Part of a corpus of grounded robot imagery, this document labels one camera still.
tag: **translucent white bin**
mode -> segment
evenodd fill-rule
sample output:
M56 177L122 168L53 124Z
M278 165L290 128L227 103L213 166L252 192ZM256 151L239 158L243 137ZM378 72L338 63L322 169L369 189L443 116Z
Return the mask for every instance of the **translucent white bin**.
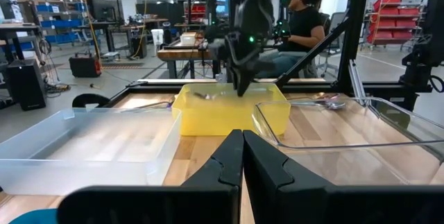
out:
M66 195L91 185L161 185L180 122L176 109L59 111L0 144L0 187Z

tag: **yellow plastic bin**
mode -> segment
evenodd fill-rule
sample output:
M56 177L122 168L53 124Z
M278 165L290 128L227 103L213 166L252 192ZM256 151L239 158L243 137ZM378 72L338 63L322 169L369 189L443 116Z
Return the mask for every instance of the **yellow plastic bin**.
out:
M255 130L252 113L256 103L284 100L273 83L252 83L242 97L237 96L233 84L189 84L180 90L173 107L182 111L181 135L223 136L233 129ZM283 133L290 107L277 104L268 110L273 115L269 124Z

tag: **woman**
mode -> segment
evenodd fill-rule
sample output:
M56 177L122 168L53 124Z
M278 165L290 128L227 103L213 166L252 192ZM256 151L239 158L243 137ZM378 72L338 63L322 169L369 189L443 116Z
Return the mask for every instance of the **woman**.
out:
M288 42L282 44L278 51L261 56L261 60L268 60L275 64L276 68L272 71L261 71L257 74L258 78L278 77L288 71L298 59L304 56L304 53L315 47L325 37L323 22L316 8L321 0L291 0L289 9L293 11L289 19L291 37ZM316 71L306 71L307 76L316 77Z

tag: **concrete floor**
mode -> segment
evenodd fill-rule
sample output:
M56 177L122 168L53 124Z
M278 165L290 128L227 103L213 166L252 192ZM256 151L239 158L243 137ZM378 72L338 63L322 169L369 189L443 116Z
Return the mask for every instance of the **concrete floor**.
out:
M119 47L126 44L123 36L115 37L115 45ZM52 58L55 64L67 64L68 59L75 52L86 51L91 48L88 46L62 45L62 50L54 48ZM121 52L122 58L128 55ZM357 65L363 81L394 81L398 80L405 68L401 65L401 59L407 52L400 52L397 46L384 48L375 48L373 51L361 51L357 56ZM329 58L332 64L339 63L339 55ZM74 78L70 69L57 68L60 82L71 85L71 90L61 93L60 96L47 99L47 107L39 110L23 112L19 105L14 105L0 110L0 142L20 133L21 131L35 125L41 120L51 116L55 112L71 107L72 100L79 94L95 93L107 97L114 96L124 89L130 81L140 78L165 78L167 77L167 66L163 61L155 57L152 45L148 45L148 55L146 58L136 61L123 60L122 62L143 62L140 69L107 69L98 78ZM201 67L196 64L196 71L204 73ZM433 70L437 76L444 78L444 67L438 67ZM205 75L211 77L211 69L205 69ZM334 80L331 76L326 76L326 80ZM100 89L90 88L89 84L94 83ZM0 90L0 96L8 94ZM421 94L417 100L414 112L444 125L444 114L440 107L443 101L443 95L436 92L431 94Z

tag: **jeans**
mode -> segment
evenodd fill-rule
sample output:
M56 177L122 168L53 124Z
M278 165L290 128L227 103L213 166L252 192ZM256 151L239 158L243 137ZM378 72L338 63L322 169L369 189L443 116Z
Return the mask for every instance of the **jeans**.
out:
M262 54L259 59L262 61L272 62L275 69L271 71L260 71L256 78L278 78L284 72L287 72L294 66L299 59L305 56L305 52L277 52L272 51ZM294 78L317 78L316 69L312 64L307 65L304 69L294 75Z

